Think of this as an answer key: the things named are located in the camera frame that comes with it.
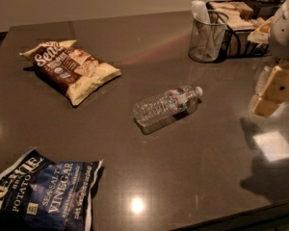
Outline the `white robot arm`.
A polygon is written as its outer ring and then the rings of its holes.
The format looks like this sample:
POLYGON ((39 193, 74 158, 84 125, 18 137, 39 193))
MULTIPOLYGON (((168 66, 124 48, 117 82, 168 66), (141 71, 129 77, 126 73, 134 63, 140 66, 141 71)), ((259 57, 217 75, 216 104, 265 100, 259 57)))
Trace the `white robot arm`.
POLYGON ((267 42, 277 65, 263 68, 250 101, 250 111, 264 117, 272 115, 289 99, 289 0, 279 7, 269 22, 267 42))

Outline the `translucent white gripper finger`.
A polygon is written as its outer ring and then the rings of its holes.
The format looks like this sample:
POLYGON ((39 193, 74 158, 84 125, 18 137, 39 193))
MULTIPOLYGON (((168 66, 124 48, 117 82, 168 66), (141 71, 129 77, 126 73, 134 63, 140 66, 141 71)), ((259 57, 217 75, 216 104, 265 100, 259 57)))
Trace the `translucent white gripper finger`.
POLYGON ((261 73, 259 74, 256 86, 255 86, 255 93, 260 95, 262 90, 265 88, 267 81, 271 75, 272 68, 269 66, 265 66, 261 73))

